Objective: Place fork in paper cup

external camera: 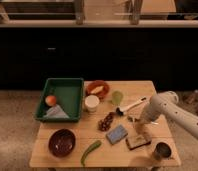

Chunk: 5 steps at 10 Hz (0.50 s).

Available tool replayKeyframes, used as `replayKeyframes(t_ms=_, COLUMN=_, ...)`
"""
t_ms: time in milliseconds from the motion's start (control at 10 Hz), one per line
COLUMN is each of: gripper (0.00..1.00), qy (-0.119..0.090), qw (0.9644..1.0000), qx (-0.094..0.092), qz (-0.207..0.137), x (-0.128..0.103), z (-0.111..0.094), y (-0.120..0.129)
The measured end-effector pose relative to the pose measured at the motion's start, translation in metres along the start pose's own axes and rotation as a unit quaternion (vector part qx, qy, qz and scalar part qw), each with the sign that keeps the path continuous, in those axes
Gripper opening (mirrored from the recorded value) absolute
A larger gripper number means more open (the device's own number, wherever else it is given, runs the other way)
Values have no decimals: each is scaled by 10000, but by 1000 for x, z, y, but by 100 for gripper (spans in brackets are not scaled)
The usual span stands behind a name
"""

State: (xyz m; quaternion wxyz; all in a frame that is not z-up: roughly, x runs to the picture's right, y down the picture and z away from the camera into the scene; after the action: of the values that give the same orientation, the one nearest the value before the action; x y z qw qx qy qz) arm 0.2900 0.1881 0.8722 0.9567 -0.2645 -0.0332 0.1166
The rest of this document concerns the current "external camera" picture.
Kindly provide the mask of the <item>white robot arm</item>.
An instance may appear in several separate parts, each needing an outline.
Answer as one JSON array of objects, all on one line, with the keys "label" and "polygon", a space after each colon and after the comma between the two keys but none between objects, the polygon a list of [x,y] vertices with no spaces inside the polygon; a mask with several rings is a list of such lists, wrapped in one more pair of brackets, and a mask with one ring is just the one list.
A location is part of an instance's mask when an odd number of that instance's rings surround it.
[{"label": "white robot arm", "polygon": [[198,140],[198,116],[179,107],[178,102],[179,97],[174,91],[152,95],[136,122],[136,131],[142,132],[146,124],[156,121],[163,114]]}]

